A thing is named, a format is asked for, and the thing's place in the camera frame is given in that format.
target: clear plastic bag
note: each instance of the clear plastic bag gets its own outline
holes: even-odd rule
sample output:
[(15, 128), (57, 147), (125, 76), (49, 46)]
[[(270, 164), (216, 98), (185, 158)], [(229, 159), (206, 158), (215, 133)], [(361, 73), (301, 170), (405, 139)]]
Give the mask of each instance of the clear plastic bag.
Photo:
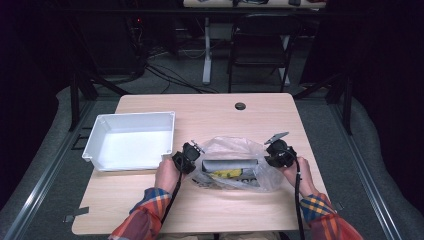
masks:
[(215, 137), (201, 147), (205, 154), (187, 176), (200, 187), (255, 192), (281, 189), (283, 174), (268, 165), (262, 144), (245, 138)]

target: table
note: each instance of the table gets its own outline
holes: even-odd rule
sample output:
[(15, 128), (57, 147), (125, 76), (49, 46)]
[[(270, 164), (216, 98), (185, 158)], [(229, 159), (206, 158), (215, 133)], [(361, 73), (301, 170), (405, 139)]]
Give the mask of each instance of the table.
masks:
[[(306, 0), (301, 0), (300, 6), (295, 7), (289, 5), (289, 0), (270, 0), (267, 4), (249, 4), (240, 2), (235, 8), (303, 8), (303, 9), (314, 9), (314, 8), (324, 8), (326, 3), (310, 3)], [(233, 3), (230, 0), (207, 0), (200, 2), (199, 0), (184, 0), (184, 7), (187, 8), (232, 8)], [(207, 85), (211, 82), (211, 69), (212, 69), (212, 59), (210, 51), (210, 23), (209, 18), (205, 18), (205, 65), (203, 67), (203, 80), (202, 83)], [(284, 76), (285, 69), (279, 69), (280, 76)]]
[[(245, 110), (235, 104), (243, 102)], [(327, 193), (294, 100), (286, 93), (127, 95), (116, 113), (175, 111), (173, 152), (194, 139), (200, 145), (216, 136), (264, 143), (288, 131), (284, 140), (309, 160), (314, 182)], [(153, 186), (154, 171), (93, 171), (76, 216), (73, 233), (109, 234)], [(294, 189), (288, 182), (271, 193), (202, 189), (184, 181), (162, 227), (162, 233), (218, 233), (298, 229)]]

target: shirt cuff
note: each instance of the shirt cuff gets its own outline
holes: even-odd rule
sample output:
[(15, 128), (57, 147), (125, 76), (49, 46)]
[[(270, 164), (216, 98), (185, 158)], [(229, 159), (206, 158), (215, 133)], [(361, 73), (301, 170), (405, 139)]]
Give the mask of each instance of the shirt cuff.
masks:
[(130, 213), (131, 214), (135, 209), (137, 209), (139, 206), (150, 202), (150, 200), (152, 199), (157, 199), (157, 198), (172, 198), (172, 194), (168, 193), (167, 191), (161, 189), (161, 188), (148, 188), (146, 190), (144, 190), (144, 197), (143, 200), (141, 200), (140, 202), (138, 202), (131, 210)]
[(336, 213), (327, 196), (323, 193), (311, 194), (300, 201), (303, 218), (307, 223), (322, 216)]

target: white tray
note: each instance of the white tray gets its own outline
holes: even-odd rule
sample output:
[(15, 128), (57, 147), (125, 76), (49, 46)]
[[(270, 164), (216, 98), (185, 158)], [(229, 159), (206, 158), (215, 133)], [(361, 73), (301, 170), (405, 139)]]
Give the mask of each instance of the white tray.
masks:
[(97, 116), (82, 158), (99, 171), (156, 169), (171, 155), (175, 112)]

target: plaid sleeve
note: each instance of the plaid sleeve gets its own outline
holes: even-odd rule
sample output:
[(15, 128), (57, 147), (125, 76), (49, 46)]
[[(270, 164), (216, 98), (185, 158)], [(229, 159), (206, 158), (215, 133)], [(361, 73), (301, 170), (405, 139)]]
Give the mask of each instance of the plaid sleeve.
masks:
[(323, 193), (309, 195), (300, 201), (305, 221), (311, 227), (312, 239), (363, 239), (348, 222), (331, 207)]
[(160, 188), (144, 191), (144, 198), (109, 236), (109, 240), (155, 239), (162, 227), (161, 219), (172, 195)]

